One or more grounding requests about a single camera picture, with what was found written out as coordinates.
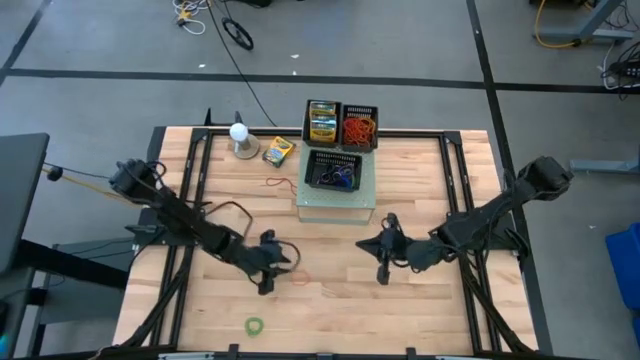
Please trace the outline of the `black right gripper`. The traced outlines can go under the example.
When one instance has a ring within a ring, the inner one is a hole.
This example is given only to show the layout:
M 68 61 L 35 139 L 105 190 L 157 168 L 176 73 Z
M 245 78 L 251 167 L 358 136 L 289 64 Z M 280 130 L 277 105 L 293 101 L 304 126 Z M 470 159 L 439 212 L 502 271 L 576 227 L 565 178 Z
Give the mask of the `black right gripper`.
M 391 264 L 422 272 L 439 264 L 446 257 L 445 247 L 440 242 L 434 239 L 414 240 L 407 237 L 394 213 L 389 213 L 382 221 L 379 236 L 359 240 L 356 246 L 376 256 L 379 262 L 376 278 L 381 285 L 389 284 Z

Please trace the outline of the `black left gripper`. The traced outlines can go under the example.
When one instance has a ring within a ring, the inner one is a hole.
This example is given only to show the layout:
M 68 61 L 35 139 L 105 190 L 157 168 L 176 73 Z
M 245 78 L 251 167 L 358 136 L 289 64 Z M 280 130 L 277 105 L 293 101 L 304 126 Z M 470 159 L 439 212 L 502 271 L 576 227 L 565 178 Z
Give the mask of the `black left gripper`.
M 273 229 L 260 235 L 258 246 L 242 245 L 236 251 L 233 265 L 241 269 L 249 278 L 256 274 L 261 275 L 261 280 L 256 283 L 259 295 L 271 293 L 275 287 L 275 279 L 293 271 L 293 263 L 282 252 L 280 241 L 276 238 Z

